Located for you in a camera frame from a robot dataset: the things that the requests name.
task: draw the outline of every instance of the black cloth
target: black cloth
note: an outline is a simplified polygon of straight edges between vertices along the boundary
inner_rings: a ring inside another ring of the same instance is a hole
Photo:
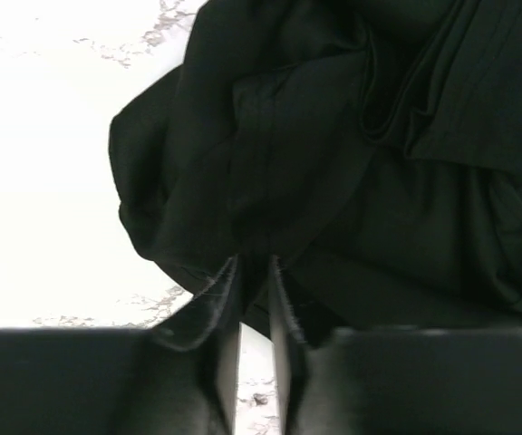
[[[138,253],[193,293],[239,253],[250,297],[278,255],[349,322],[415,286],[522,314],[522,0],[399,3],[203,6],[111,123]]]

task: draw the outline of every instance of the tiled floor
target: tiled floor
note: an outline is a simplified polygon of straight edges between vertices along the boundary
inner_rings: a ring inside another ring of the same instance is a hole
[[[189,300],[121,228],[107,132],[181,62],[202,3],[0,1],[0,326],[150,326]],[[248,328],[238,397],[237,435],[277,434],[271,344]]]

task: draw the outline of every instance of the black garment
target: black garment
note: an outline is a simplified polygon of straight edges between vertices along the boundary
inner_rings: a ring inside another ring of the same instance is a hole
[[[413,287],[522,314],[522,0],[400,3],[209,1],[111,124],[138,253],[193,293],[278,255],[354,326]]]

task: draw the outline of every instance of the black fabric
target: black fabric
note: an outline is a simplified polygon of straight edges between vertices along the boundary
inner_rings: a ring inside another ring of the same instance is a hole
[[[516,316],[496,320],[472,304],[474,325],[426,328],[381,324],[387,310],[376,307],[378,326],[356,331],[292,286],[276,261],[268,282],[284,434],[522,434]],[[415,296],[402,306],[425,305]]]
[[[0,435],[233,435],[241,276],[150,329],[0,329]]]
[[[350,323],[412,283],[522,314],[522,0],[411,3],[210,0],[111,124],[138,253],[193,293],[241,254],[246,303],[277,255]]]

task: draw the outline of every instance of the white floor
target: white floor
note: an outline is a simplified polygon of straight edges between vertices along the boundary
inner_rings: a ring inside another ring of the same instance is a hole
[[[0,326],[146,327],[189,300],[121,227],[107,133],[202,3],[0,1]],[[276,435],[271,343],[243,337],[236,434]]]

